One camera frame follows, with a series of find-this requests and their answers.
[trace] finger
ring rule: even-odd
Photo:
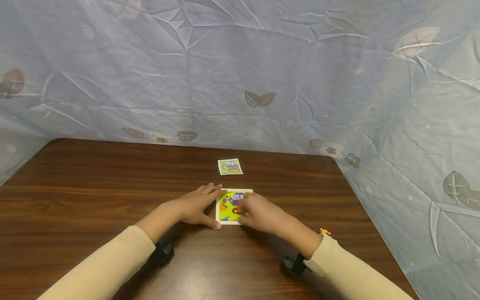
[[[247,209],[245,207],[239,205],[239,207],[237,208],[237,211],[238,211],[239,214],[243,214],[247,211]]]
[[[204,189],[206,189],[207,186],[208,186],[208,185],[202,185],[202,186],[200,186],[196,191],[197,191],[197,192],[201,192],[201,191],[203,191]]]
[[[216,198],[218,198],[218,197],[220,197],[220,196],[223,196],[223,195],[225,195],[226,193],[228,193],[227,190],[222,190],[222,189],[221,189],[221,188],[222,188],[222,185],[221,185],[221,184],[219,184],[219,186],[220,186],[220,189],[219,189],[219,190],[216,190],[216,191],[214,191],[213,193],[211,193],[211,195],[212,195],[212,197],[214,197],[214,199],[216,199]]]
[[[203,215],[198,223],[210,227],[211,229],[219,230],[220,228],[222,228],[222,225],[220,223],[206,215]]]
[[[213,183],[209,183],[207,185],[207,188],[202,191],[202,194],[210,194],[211,192],[213,192],[215,190],[219,190],[219,189],[221,189],[221,187],[219,188],[218,185],[215,186],[215,185],[213,185]]]
[[[237,222],[240,224],[240,225],[245,225],[245,226],[248,226],[248,227],[252,227],[252,219],[250,218],[246,218],[244,216],[239,216],[237,218]]]
[[[248,203],[250,203],[250,198],[249,197],[243,197],[243,199],[240,199],[238,201],[239,207],[248,208]]]

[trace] leaf pattern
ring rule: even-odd
[[[126,134],[129,134],[133,137],[138,137],[138,138],[144,138],[145,137],[145,133],[141,132],[140,130],[136,130],[134,128],[130,128],[130,127],[123,127],[122,130],[126,133]]]
[[[196,132],[191,131],[181,131],[177,133],[177,138],[182,142],[189,142],[194,140],[198,134]]]
[[[259,106],[267,106],[273,102],[276,97],[276,93],[267,93],[261,96],[258,96],[255,93],[245,91],[245,101],[247,104],[253,108]]]
[[[251,107],[258,107],[258,95],[249,91],[245,91],[245,101]]]
[[[321,139],[311,139],[308,140],[308,144],[310,144],[310,147],[313,149],[318,149],[322,146],[322,140]]]
[[[458,204],[480,210],[480,192],[475,191],[460,173],[453,171],[443,182],[445,194]]]
[[[432,44],[439,31],[439,27],[420,27],[409,31],[398,40],[394,55],[401,59],[419,55]]]
[[[360,166],[360,157],[356,156],[353,153],[345,155],[345,160],[354,168],[358,168]]]
[[[25,78],[20,69],[12,69],[3,75],[0,83],[0,98],[11,99],[24,89]]]
[[[460,175],[460,173],[453,171],[444,179],[444,192],[448,197],[457,202],[466,202],[468,194],[470,193],[470,184]]]
[[[259,100],[258,100],[258,105],[267,106],[267,105],[269,105],[270,103],[273,102],[275,97],[276,97],[276,93],[268,93],[268,94],[265,94],[265,95],[261,95]]]

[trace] yellow card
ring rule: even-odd
[[[215,218],[220,224],[239,225],[237,218],[241,216],[238,213],[238,201],[243,199],[247,192],[253,192],[249,189],[224,189],[228,193],[216,200]]]
[[[218,161],[220,175],[241,175],[243,174],[238,158],[222,159]]]

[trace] beige sleeve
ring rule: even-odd
[[[401,288],[340,247],[326,234],[305,265],[325,278],[346,300],[411,300]]]
[[[147,261],[155,245],[138,227],[130,226],[88,256],[39,300],[110,300]]]

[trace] card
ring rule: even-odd
[[[228,193],[224,196],[217,198],[216,200],[216,220],[220,224],[225,225],[240,225],[237,222],[237,217],[241,216],[237,212],[238,201],[243,199],[243,196],[247,192],[253,192],[249,189],[224,189]]]
[[[218,161],[220,175],[241,175],[243,174],[238,158],[222,159]]]

